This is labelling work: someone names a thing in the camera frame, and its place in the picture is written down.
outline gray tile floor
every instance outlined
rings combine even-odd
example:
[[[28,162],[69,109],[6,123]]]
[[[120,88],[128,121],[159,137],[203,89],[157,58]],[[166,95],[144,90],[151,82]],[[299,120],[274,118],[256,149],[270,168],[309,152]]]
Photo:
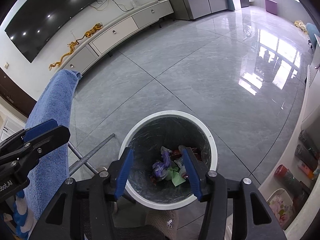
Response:
[[[259,186],[300,113],[313,56],[308,36],[254,6],[162,26],[130,38],[84,75],[74,97],[71,141],[85,154],[115,133],[90,159],[93,166],[108,167],[137,122],[180,110],[209,127],[223,176],[249,176]],[[70,164],[75,160],[71,153]],[[92,173],[83,167],[73,176],[87,179]],[[116,225],[141,224],[147,209],[121,203],[129,207],[120,204]],[[180,209],[178,239],[197,239],[204,210],[197,201]]]

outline floral tray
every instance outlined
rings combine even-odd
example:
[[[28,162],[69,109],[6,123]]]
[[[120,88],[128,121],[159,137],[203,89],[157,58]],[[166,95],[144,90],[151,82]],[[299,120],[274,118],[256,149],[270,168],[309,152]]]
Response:
[[[275,214],[283,230],[289,226],[294,216],[293,202],[285,189],[277,189],[267,200],[267,203]]]

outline golden dragon figurine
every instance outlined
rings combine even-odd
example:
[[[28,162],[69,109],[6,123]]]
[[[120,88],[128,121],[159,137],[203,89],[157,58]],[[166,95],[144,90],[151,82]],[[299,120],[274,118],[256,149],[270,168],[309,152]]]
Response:
[[[58,66],[60,67],[63,61],[63,58],[66,56],[71,55],[75,51],[76,45],[79,45],[79,41],[82,40],[84,37],[90,38],[94,33],[96,33],[98,30],[101,30],[103,27],[102,23],[97,23],[91,30],[85,32],[83,37],[81,39],[77,39],[76,41],[72,41],[70,44],[68,44],[68,47],[70,47],[70,52],[64,54],[59,62],[56,62],[54,64],[50,64],[49,70],[52,70],[53,67]]]

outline wall socket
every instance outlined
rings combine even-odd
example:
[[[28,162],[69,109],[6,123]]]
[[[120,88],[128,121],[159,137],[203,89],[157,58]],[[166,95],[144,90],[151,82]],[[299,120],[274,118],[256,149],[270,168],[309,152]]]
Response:
[[[138,0],[130,0],[130,1],[131,1],[131,3],[132,3],[132,5],[133,5],[134,8],[140,6]]]

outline trash can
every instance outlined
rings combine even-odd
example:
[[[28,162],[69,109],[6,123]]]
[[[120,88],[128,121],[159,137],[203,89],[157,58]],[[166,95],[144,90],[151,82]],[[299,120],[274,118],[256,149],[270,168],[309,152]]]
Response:
[[[196,147],[209,170],[216,170],[217,148],[209,129],[196,117],[180,111],[162,111],[141,120],[124,139],[119,158],[126,147],[134,152],[126,190],[139,203],[158,210],[184,207],[194,200],[190,183],[175,187],[171,181],[156,185],[150,180],[152,165],[161,160],[162,146],[176,150],[179,145]]]

